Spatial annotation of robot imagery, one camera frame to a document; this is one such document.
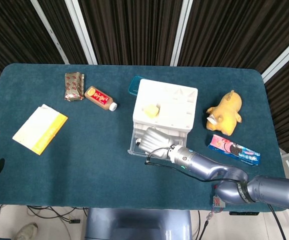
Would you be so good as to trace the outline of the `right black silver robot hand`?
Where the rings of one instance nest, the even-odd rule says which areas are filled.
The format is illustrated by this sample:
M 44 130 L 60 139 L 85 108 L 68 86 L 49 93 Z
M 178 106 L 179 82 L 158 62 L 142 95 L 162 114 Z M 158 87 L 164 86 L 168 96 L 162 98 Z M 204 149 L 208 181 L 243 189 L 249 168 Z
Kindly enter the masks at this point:
M 135 144 L 146 154 L 159 159 L 168 159 L 169 150 L 176 145 L 175 138 L 153 127 L 148 127 L 141 137 L 136 138 Z

